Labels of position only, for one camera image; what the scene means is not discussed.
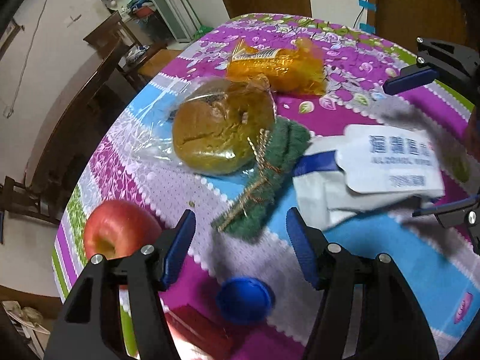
red apple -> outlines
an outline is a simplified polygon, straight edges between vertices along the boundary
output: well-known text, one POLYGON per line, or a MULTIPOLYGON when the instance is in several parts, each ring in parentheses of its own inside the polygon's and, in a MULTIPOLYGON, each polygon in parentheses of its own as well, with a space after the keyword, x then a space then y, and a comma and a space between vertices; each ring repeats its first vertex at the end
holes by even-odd
POLYGON ((146 210, 126 200, 107 200, 92 212, 83 232, 87 259, 102 254, 108 259, 130 256, 153 244, 162 228, 146 210))

white cable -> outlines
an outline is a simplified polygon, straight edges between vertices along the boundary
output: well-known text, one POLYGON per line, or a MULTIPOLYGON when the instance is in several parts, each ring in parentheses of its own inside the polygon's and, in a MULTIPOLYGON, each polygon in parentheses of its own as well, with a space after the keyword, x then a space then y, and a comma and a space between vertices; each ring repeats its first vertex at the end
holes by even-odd
POLYGON ((45 7, 47 6, 47 1, 48 0, 45 0, 45 3, 43 4, 42 10, 40 12, 40 16, 38 17, 38 20, 37 20, 37 25, 35 26, 35 29, 33 31, 32 41, 30 42, 30 46, 28 47, 27 55, 25 57, 25 62, 23 63, 22 72, 20 73, 20 79, 18 81, 18 86, 17 86, 17 89, 15 91, 15 96, 13 97, 13 101, 11 102, 10 109, 8 109, 8 112, 7 112, 7 109, 5 109, 3 111, 3 116, 6 117, 7 119, 9 117, 11 117, 14 113, 14 105, 15 105, 15 102, 16 102, 17 97, 18 97, 18 92, 20 92, 20 86, 22 85, 23 74, 25 73, 25 69, 26 69, 27 63, 28 63, 28 56, 30 55, 30 51, 32 50, 33 41, 35 39, 35 35, 37 34, 37 30, 40 26, 40 20, 42 19, 43 12, 45 11, 45 7))

orange plastic wrapper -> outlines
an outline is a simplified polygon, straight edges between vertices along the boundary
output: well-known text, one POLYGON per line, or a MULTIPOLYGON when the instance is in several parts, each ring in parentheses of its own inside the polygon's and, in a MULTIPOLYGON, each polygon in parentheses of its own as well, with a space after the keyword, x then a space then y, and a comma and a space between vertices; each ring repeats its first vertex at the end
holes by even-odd
POLYGON ((226 78, 245 81, 258 74, 265 74, 274 91, 296 95, 325 95, 326 78, 321 49, 306 38, 298 38, 295 47, 296 50, 258 51, 242 39, 233 50, 226 78))

green knitted cloth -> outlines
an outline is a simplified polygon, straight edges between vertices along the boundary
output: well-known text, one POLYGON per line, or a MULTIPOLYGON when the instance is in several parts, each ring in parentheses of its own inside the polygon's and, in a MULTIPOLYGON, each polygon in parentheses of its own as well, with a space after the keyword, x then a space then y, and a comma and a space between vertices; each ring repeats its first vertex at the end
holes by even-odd
POLYGON ((285 177, 291 177, 309 140, 310 133, 304 126, 278 116, 271 135, 258 139, 257 165, 245 190, 228 211, 212 222, 212 227, 247 242, 256 242, 277 192, 285 177))

picture frame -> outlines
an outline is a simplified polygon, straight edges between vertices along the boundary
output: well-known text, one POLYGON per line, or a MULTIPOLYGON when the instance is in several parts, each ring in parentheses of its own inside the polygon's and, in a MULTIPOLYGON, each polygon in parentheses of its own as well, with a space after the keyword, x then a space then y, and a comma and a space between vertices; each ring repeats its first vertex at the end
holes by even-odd
POLYGON ((5 32, 0 37, 0 59, 6 53, 8 46, 10 46, 11 42, 14 40, 15 36, 20 32, 20 30, 25 30, 24 26, 20 26, 17 24, 15 19, 12 19, 10 23, 8 23, 5 32))

